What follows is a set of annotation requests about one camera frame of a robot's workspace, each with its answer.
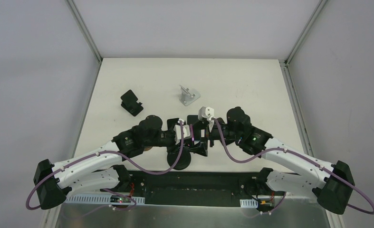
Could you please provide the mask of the black round disc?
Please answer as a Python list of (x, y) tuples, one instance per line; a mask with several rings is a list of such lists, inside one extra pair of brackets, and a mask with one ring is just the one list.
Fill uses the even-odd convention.
[[(173, 151), (167, 153), (166, 159), (167, 159), (167, 163), (169, 166), (172, 166), (175, 163), (178, 157), (178, 154), (179, 154), (179, 148), (175, 148)], [(191, 161), (192, 161), (192, 157), (189, 152), (189, 148), (183, 147), (181, 156), (178, 159), (178, 162), (176, 163), (176, 165), (174, 166), (174, 169), (179, 170), (179, 171), (184, 170), (190, 165)]]

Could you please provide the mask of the purple phone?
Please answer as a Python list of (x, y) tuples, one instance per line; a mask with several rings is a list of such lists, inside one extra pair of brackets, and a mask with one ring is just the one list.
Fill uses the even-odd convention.
[(189, 128), (190, 128), (191, 141), (192, 141), (192, 144), (194, 144), (194, 131), (193, 131), (193, 125), (190, 124), (190, 125), (189, 125)]

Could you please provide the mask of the dark phone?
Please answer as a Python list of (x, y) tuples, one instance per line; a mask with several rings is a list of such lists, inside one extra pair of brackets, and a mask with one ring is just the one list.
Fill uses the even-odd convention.
[(193, 125), (194, 131), (194, 141), (200, 141), (202, 136), (204, 135), (204, 131), (206, 128), (206, 124), (203, 121), (198, 119), (198, 115), (188, 115), (187, 116), (187, 124)]

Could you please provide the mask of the black phone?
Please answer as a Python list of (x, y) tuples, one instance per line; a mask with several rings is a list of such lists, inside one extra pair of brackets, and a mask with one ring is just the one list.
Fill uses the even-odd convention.
[(167, 120), (167, 130), (174, 130), (174, 127), (180, 125), (179, 118), (172, 118)]

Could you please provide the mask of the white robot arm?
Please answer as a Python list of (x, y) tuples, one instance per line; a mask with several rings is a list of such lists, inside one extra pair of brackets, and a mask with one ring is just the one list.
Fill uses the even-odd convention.
[[(164, 131), (162, 124), (160, 117), (151, 115), (131, 129), (119, 133), (106, 144), (81, 156), (56, 163), (48, 159), (40, 161), (33, 178), (35, 186), (26, 200), (26, 208), (51, 209), (82, 190), (109, 191), (128, 177), (120, 166), (123, 161), (129, 161), (148, 174), (168, 173), (181, 156), (184, 139), (175, 144), (174, 130)], [(179, 154), (175, 163), (165, 171), (149, 171), (132, 160), (144, 152), (144, 147), (172, 146), (179, 147)]]

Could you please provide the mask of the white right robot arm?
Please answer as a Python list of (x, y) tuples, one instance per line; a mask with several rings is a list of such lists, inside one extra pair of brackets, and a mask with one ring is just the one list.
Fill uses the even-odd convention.
[(291, 171), (285, 173), (263, 168), (255, 181), (258, 193), (295, 193), (316, 200), (321, 207), (338, 215), (342, 215), (349, 206), (355, 182), (350, 167), (345, 162), (331, 163), (294, 151), (270, 133), (253, 126), (250, 117), (239, 106), (227, 112), (226, 123), (214, 117), (214, 109), (211, 107), (202, 107), (198, 119), (208, 122), (205, 133), (210, 145), (219, 140), (224, 149), (227, 149), (233, 143), (251, 156), (246, 160), (237, 160), (226, 151), (232, 161), (248, 163), (262, 158)]

